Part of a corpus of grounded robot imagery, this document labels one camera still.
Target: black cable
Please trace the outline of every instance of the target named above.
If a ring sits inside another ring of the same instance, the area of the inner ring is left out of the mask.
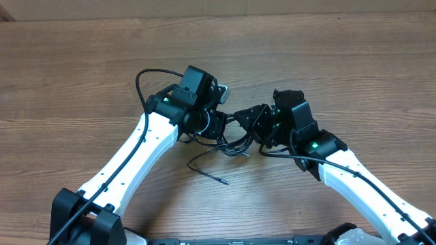
[[[180,140],[180,139],[178,139],[178,141],[180,141],[182,143],[185,143],[185,144],[189,144],[189,143],[191,143],[193,141],[193,139],[190,139],[190,140]]]
[[[297,152],[295,151],[295,146],[294,146],[294,134],[295,134],[296,130],[292,129],[291,133],[290,133],[290,149],[292,151],[292,154],[297,155]]]
[[[227,119],[227,121],[225,122],[226,124],[229,124],[229,123],[231,123],[231,122],[233,122],[233,121],[235,121],[236,120],[236,118],[234,118],[234,117],[231,117],[230,119]]]
[[[282,148],[282,149],[279,149],[279,150],[270,150],[270,151],[265,152],[265,153],[269,153],[269,154],[271,154],[271,153],[280,153],[280,152],[285,152],[286,150],[289,150],[289,147],[285,147],[285,148]]]
[[[206,104],[204,104],[204,105],[202,106],[203,108],[210,108],[210,107],[212,107],[213,104],[219,102],[219,87],[218,87],[218,81],[217,81],[216,78],[213,78],[212,81],[213,81],[213,84],[214,84],[214,87],[213,87],[213,92],[214,92],[214,93],[212,93],[212,99],[211,99],[208,103],[206,103]]]
[[[133,157],[133,155],[136,153],[136,151],[138,150],[138,148],[140,147],[141,143],[145,141],[145,135],[147,133],[147,130],[149,129],[149,114],[146,111],[146,103],[144,100],[144,97],[142,96],[141,93],[141,89],[139,87],[139,78],[142,74],[146,73],[146,72],[150,72],[150,71],[158,71],[158,72],[164,72],[164,73],[168,73],[168,74],[173,74],[176,76],[180,76],[183,77],[182,74],[177,73],[175,71],[168,71],[165,69],[145,69],[140,71],[137,75],[136,75],[136,79],[135,79],[135,85],[136,85],[136,91],[138,92],[139,98],[141,100],[141,104],[142,107],[144,108],[144,116],[145,116],[145,126],[144,126],[144,131],[142,132],[141,136],[138,139],[138,143],[136,143],[135,147],[133,148],[133,150],[129,153],[129,155],[126,157],[126,159],[118,166],[118,168],[112,173],[112,175],[107,179],[106,182],[104,182],[100,188],[94,193],[94,195],[92,195],[91,198],[88,199],[88,201],[71,217],[69,218],[69,220],[62,226],[62,228],[60,228],[60,230],[58,230],[56,232],[56,234],[48,241],[47,245],[52,245],[54,244],[59,237],[68,230],[68,228],[72,225],[72,223],[82,214],[85,213],[85,211],[87,211],[87,208],[94,202],[94,200],[108,187],[108,185],[115,179],[116,175],[118,175],[118,173],[127,165],[127,163],[130,161],[130,159]],[[170,85],[167,88],[164,89],[165,90],[169,90],[171,88],[174,88],[174,85]]]
[[[186,167],[188,167],[190,170],[193,170],[193,171],[195,171],[195,172],[197,172],[197,173],[199,173],[199,174],[202,174],[202,175],[204,175],[204,176],[206,176],[206,177],[209,177],[209,178],[211,178],[211,179],[213,179],[213,180],[216,180],[216,181],[218,181],[218,182],[220,182],[220,183],[222,183],[222,184],[229,185],[229,182],[227,182],[227,181],[225,181],[225,180],[223,180],[223,179],[221,179],[221,178],[217,178],[217,177],[214,177],[214,176],[212,176],[212,175],[210,175],[210,174],[206,174],[206,173],[204,173],[203,171],[201,171],[201,170],[199,170],[199,169],[196,169],[196,168],[193,168],[193,167],[190,166],[191,163],[192,163],[193,161],[195,161],[196,159],[198,159],[198,158],[200,158],[200,157],[202,157],[202,156],[204,156],[204,155],[206,155],[206,154],[208,154],[208,153],[216,152],[217,150],[219,150],[219,149],[218,149],[218,148],[214,148],[214,149],[210,149],[210,150],[208,150],[208,151],[206,151],[206,152],[203,152],[203,153],[201,153],[201,154],[196,155],[194,158],[192,158],[191,160],[189,160],[189,162],[186,163]]]
[[[245,151],[250,147],[252,142],[253,138],[249,134],[246,134],[240,139],[240,144],[228,148],[221,148],[220,150],[222,151],[222,153],[228,155],[229,157],[234,157],[239,154],[244,154],[245,156],[248,156],[247,154],[245,154]],[[217,143],[227,144],[228,142],[225,136],[221,135],[217,139]]]
[[[190,136],[190,135],[188,135],[188,137],[191,138],[191,140],[193,140],[193,141],[199,143],[199,144],[202,145],[202,146],[209,146],[209,147],[216,147],[216,148],[229,148],[229,147],[237,146],[237,145],[239,145],[243,140],[245,140],[245,138],[242,137],[242,138],[240,138],[239,140],[236,140],[236,141],[234,141],[234,142],[230,142],[230,143],[227,143],[227,144],[207,144],[207,143],[201,142],[201,141],[198,140],[196,137],[192,137],[192,136]]]
[[[429,244],[436,245],[436,243],[430,238],[429,235],[421,228],[419,225],[417,225],[408,214],[404,213],[377,185],[375,185],[372,181],[370,181],[367,177],[363,176],[358,171],[351,170],[347,167],[344,167],[342,165],[339,165],[337,163],[333,163],[331,161],[323,160],[323,159],[316,159],[313,157],[306,157],[306,156],[296,156],[296,155],[286,155],[286,154],[271,154],[267,152],[263,152],[264,145],[262,144],[259,147],[259,153],[265,157],[275,157],[275,158],[289,158],[289,159],[304,159],[308,161],[316,161],[321,164],[328,164],[333,167],[337,167],[339,169],[342,169],[343,171],[349,172],[353,174],[353,176],[359,177],[361,180],[365,181],[367,184],[369,184],[375,191],[377,191],[393,208],[396,212],[398,212],[401,217],[403,217],[409,224],[414,227],[428,242]]]

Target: wood grain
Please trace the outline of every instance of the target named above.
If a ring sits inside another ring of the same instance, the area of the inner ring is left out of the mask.
[[[9,12],[0,3],[0,22],[3,21],[15,21],[15,19],[12,18]]]
[[[130,135],[144,68],[198,66],[231,89],[234,112],[301,89],[321,128],[347,142],[401,197],[436,216],[436,15],[303,14],[0,23],[0,244],[45,244],[50,206]],[[145,95],[178,82],[151,74]],[[228,127],[229,138],[241,135]],[[292,161],[176,144],[134,195],[123,224],[149,238],[266,238],[374,229]]]
[[[434,0],[0,0],[17,21],[434,11]]]

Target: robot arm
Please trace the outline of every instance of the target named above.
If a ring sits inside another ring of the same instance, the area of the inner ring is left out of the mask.
[[[51,244],[146,244],[144,238],[124,230],[121,223],[121,217],[139,184],[156,160],[174,145],[182,133],[197,133],[216,140],[222,135],[227,120],[227,114],[216,110],[217,105],[224,103],[228,96],[226,86],[218,85],[214,77],[195,67],[188,67],[184,76],[178,76],[183,77],[179,85],[151,95],[146,103],[140,94],[145,113],[149,115],[148,128],[145,127],[146,114],[143,114],[129,139],[99,173],[83,184],[77,193],[62,189],[55,197],[50,239],[58,236],[58,240],[56,243],[50,240]],[[275,104],[272,108],[262,104],[232,115],[250,137],[262,147],[287,146],[290,155],[282,156],[294,158],[301,170],[309,171],[317,180],[342,194],[376,228],[386,244],[423,244],[428,240],[423,237],[423,230],[434,239],[436,222],[395,195],[359,162],[339,138],[325,130],[320,131],[301,91],[274,91],[273,97]],[[134,151],[144,130],[145,140]],[[108,181],[132,153],[121,171]],[[271,153],[263,155],[278,157]],[[340,167],[326,163],[336,163]],[[358,173],[351,174],[346,169]],[[371,181],[385,197],[357,175]],[[92,196],[102,189],[103,184],[106,188],[93,199]],[[398,210],[407,215],[406,220]],[[91,219],[87,217],[88,213],[97,216]],[[64,229],[65,224],[77,214],[79,217],[73,220],[67,232],[59,235],[59,230]],[[352,228],[329,233],[321,244],[359,244],[362,236],[343,236]]]
[[[368,178],[422,229],[431,225],[433,220],[427,213],[413,207],[392,192],[360,163],[351,150],[338,150],[326,160],[350,168]],[[417,234],[418,231],[362,179],[328,164],[319,164],[318,172],[321,181],[344,196],[374,226],[386,244],[398,244]]]
[[[83,198],[91,198],[92,194],[100,188],[102,183],[107,181],[109,176],[112,175],[132,151],[144,131],[144,118],[145,116],[142,115],[134,132],[109,163],[79,188],[78,191],[84,191]],[[136,154],[108,185],[107,189],[94,200],[94,204],[101,207],[110,204],[114,207],[113,213],[121,218],[123,217],[131,196],[135,193],[140,183],[144,180],[158,158],[171,148],[177,140],[178,126],[171,125],[169,121],[169,118],[155,112],[149,115],[149,128],[147,129],[145,142],[141,144]]]

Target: black plastic part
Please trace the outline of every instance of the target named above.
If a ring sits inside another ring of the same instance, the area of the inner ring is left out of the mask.
[[[322,235],[295,235],[295,245],[318,245],[322,244]]]
[[[322,235],[295,235],[293,238],[181,240],[180,245],[320,245]],[[152,245],[174,245],[170,243]]]
[[[50,238],[76,213],[80,206],[87,200],[83,192],[73,193],[67,189],[61,189],[52,203],[50,221]],[[126,244],[121,218],[113,214],[114,207],[107,205],[101,208],[94,203],[90,205],[86,213],[82,214],[76,222],[58,240],[58,245],[115,245]],[[86,217],[89,212],[97,214],[95,219]]]
[[[282,122],[279,144],[289,145],[292,129],[295,130],[295,145],[307,142],[318,134],[317,122],[302,91],[274,90],[272,97],[276,107],[274,113]]]
[[[197,133],[208,124],[204,111],[215,110],[225,89],[215,88],[216,79],[209,73],[189,66],[179,85],[173,84],[151,95],[146,100],[146,110],[156,112],[178,125],[178,136],[182,133]]]
[[[212,80],[212,75],[190,65],[180,82],[180,90],[174,89],[171,96],[199,109],[200,105],[210,101],[208,91]]]
[[[429,235],[429,237],[435,241],[436,240],[436,221],[432,218],[427,218],[425,220],[429,225],[423,228],[423,230]],[[404,233],[398,236],[398,240],[400,241],[400,245],[418,245],[418,244],[426,244],[426,240],[422,236],[421,233],[415,233],[412,236],[408,236]]]
[[[272,116],[271,108],[268,105],[256,105],[246,110],[237,111],[233,117],[258,144],[265,144],[267,148],[278,144],[278,122]]]
[[[271,149],[278,145],[280,123],[274,120],[271,109],[266,105],[262,108],[259,116],[253,123],[254,135],[265,144],[265,147]]]
[[[149,245],[179,245],[180,240],[175,238],[150,240]]]
[[[329,231],[323,238],[322,244],[325,245],[334,245],[334,243],[338,240],[339,236],[344,234],[345,232],[355,229],[357,226],[351,223],[343,223],[333,230]]]
[[[62,188],[54,197],[52,202],[52,215],[50,218],[50,237],[52,238],[58,230],[69,220],[74,214],[76,208],[81,203],[81,196],[73,193],[65,188]],[[68,234],[64,233],[58,239],[59,242],[66,242]]]
[[[330,156],[338,150],[347,150],[347,145],[334,134],[326,130],[321,130],[317,133],[316,137],[313,137],[305,144],[300,144],[299,146],[297,146],[296,149],[299,154],[317,159],[326,159],[326,157]],[[320,181],[318,162],[302,162],[299,161],[299,159],[295,159],[295,164],[297,164],[297,166],[303,171],[309,170],[313,177]]]
[[[220,135],[224,133],[225,122],[227,120],[227,114],[224,112],[218,112],[216,110],[210,110],[208,113],[209,123],[207,127],[201,132],[202,137],[210,140],[216,140]]]
[[[126,244],[123,224],[120,216],[104,208],[95,218],[90,245],[118,245]]]

